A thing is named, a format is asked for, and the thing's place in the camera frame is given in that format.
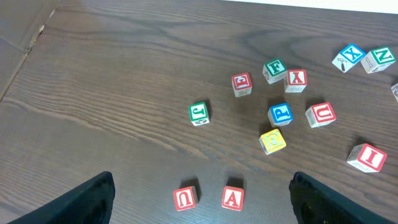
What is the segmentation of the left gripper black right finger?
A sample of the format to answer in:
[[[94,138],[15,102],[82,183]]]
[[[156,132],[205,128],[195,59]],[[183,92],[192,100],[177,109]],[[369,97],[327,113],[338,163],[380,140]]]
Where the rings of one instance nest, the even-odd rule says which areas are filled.
[[[294,174],[289,191],[299,224],[394,224],[304,172]]]

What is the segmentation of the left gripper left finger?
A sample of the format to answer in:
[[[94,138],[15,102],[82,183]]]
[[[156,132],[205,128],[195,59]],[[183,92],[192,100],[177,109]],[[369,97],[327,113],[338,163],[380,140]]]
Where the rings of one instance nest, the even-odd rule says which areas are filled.
[[[116,194],[104,171],[9,224],[109,224]]]

